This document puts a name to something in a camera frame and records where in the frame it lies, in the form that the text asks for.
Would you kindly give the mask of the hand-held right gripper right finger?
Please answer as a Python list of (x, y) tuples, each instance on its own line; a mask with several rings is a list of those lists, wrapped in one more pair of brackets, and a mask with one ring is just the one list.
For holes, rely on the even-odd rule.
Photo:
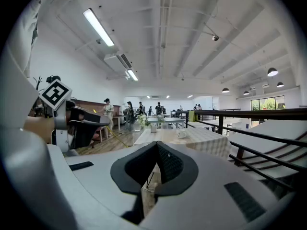
[[(185, 192), (158, 198), (157, 203), (139, 224), (147, 230), (268, 230), (294, 198), (290, 193), (283, 199), (260, 181), (220, 157), (169, 144), (190, 156), (199, 168), (198, 177)], [(228, 191), (239, 185), (264, 210), (254, 220), (248, 220)]]

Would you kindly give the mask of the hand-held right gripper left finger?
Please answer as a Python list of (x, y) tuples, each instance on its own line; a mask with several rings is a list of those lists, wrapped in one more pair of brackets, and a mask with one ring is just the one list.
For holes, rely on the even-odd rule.
[(122, 192), (110, 171), (115, 161), (142, 147), (64, 157), (59, 147), (47, 146), (55, 176), (77, 224), (141, 223), (142, 198)]

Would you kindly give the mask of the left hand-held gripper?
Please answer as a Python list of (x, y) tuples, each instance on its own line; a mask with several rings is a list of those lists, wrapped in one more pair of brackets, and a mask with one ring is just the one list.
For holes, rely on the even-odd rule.
[(70, 108), (68, 134), (66, 120), (66, 102), (70, 100), (72, 90), (56, 79), (39, 95), (40, 99), (52, 110), (54, 131), (52, 144), (58, 146), (63, 153), (70, 149), (89, 146), (96, 130), (110, 124), (110, 118), (80, 107)]

